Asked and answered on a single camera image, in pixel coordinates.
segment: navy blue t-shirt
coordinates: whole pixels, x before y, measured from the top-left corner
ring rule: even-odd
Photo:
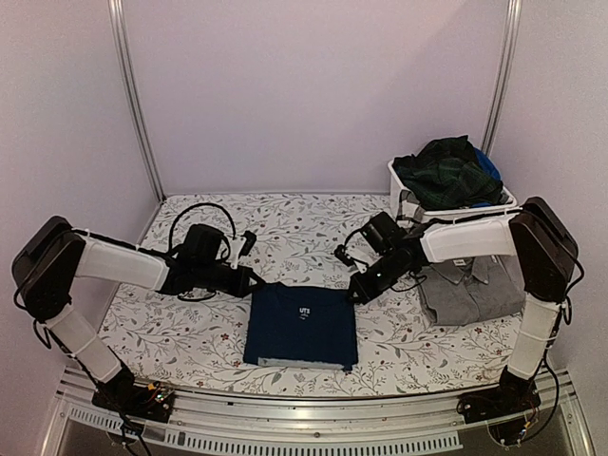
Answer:
[[[243,361],[351,371],[358,354],[346,291],[272,283],[254,292]]]

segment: floral tablecloth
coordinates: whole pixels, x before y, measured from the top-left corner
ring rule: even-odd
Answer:
[[[349,270],[333,256],[335,246],[388,197],[372,195],[214,195],[171,197],[143,246],[166,249],[169,227],[196,202],[223,205],[237,230],[257,234],[242,260],[266,281],[347,288]],[[180,222],[205,222],[230,233],[213,208],[195,210]],[[366,248],[362,239],[355,244]],[[405,288],[407,282],[399,284]],[[352,372],[259,368],[242,364],[251,298],[218,294],[185,303],[121,285],[100,336],[140,377],[176,385],[290,396],[369,396],[454,390],[495,383],[515,342],[516,316],[460,328],[430,327],[417,290],[393,291],[356,308],[359,364]]]

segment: lavender wall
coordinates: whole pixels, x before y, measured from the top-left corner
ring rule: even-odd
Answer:
[[[65,359],[12,306],[12,258],[53,214],[135,240],[155,202],[106,2],[2,2],[0,44],[0,454],[31,456]],[[75,304],[99,324],[111,287],[76,288]]]
[[[608,3],[524,2],[492,158],[520,200],[544,196],[579,242],[587,278],[554,355],[598,454],[608,454]]]
[[[479,144],[506,1],[131,0],[167,193],[388,192],[429,140]]]

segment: laundry basket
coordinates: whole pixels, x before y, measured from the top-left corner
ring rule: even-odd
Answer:
[[[399,179],[392,167],[393,160],[389,161],[390,171],[390,212],[402,226],[410,226],[414,219],[420,222],[430,219],[455,220],[462,217],[476,216],[479,214],[499,214],[517,206],[517,200],[511,192],[503,187],[503,193],[507,196],[506,204],[486,207],[471,207],[463,209],[453,209],[450,211],[426,211],[416,199],[414,193],[409,190]]]

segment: printed logo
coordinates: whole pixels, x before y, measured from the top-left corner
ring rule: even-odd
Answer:
[[[300,307],[300,320],[305,320],[311,314],[311,310],[307,307]]]

